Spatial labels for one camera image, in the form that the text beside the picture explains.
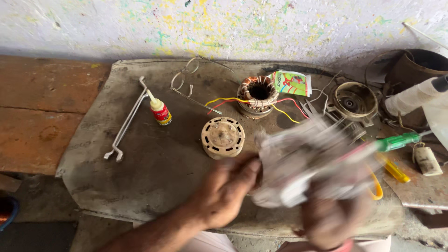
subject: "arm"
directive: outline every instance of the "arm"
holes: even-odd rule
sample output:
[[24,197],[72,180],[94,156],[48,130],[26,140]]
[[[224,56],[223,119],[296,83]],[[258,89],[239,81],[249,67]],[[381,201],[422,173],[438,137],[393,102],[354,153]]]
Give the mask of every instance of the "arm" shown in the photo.
[[254,154],[223,159],[184,204],[125,233],[98,252],[175,252],[198,232],[223,227],[239,213],[261,163]]

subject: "concrete floor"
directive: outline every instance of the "concrete floor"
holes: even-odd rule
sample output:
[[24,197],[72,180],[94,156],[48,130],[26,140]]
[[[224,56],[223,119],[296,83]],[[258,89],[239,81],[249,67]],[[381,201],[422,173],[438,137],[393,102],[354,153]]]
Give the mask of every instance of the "concrete floor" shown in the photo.
[[[93,252],[109,240],[133,228],[131,222],[123,222],[101,217],[81,214],[62,180],[39,175],[17,175],[23,183],[15,196],[21,204],[21,210],[15,222],[78,222],[77,232],[73,239],[70,252]],[[438,242],[448,241],[445,238],[447,229],[429,230],[422,227],[419,220],[407,211],[409,221],[397,230],[398,236],[392,238],[391,252],[442,252],[445,249],[435,249],[424,246],[418,241],[409,240],[406,236],[421,237],[432,235],[438,237]],[[284,241],[293,239],[258,239],[238,235],[228,235],[231,242],[240,252],[274,252]],[[434,240],[428,240],[429,246],[436,247]]]

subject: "white capacitor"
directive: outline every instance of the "white capacitor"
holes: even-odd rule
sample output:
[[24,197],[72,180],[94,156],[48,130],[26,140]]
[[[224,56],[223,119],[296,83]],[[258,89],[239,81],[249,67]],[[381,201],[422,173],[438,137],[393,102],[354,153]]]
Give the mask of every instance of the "white capacitor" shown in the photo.
[[417,147],[414,149],[415,160],[425,176],[436,176],[444,173],[437,162],[431,148]]

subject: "glue bottle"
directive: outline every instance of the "glue bottle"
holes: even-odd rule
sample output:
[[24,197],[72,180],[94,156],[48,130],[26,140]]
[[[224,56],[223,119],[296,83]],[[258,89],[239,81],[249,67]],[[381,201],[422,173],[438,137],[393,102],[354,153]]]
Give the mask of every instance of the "glue bottle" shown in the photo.
[[155,120],[160,125],[168,125],[171,123],[171,113],[168,111],[167,106],[161,100],[155,98],[149,89],[146,90],[151,98],[151,102],[149,103],[151,106],[151,111],[154,114]]

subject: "human hand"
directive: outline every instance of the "human hand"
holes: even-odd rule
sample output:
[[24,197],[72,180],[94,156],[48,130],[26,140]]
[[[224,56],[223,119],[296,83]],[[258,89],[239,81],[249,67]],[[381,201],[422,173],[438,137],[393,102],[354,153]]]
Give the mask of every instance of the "human hand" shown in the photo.
[[256,153],[217,161],[200,188],[184,204],[184,211],[190,211],[202,230],[227,225],[240,212],[260,168]]
[[303,228],[311,244],[330,250],[355,235],[369,213],[370,197],[360,194],[350,200],[319,199],[314,196],[318,188],[318,184],[312,183],[309,199],[302,204]]

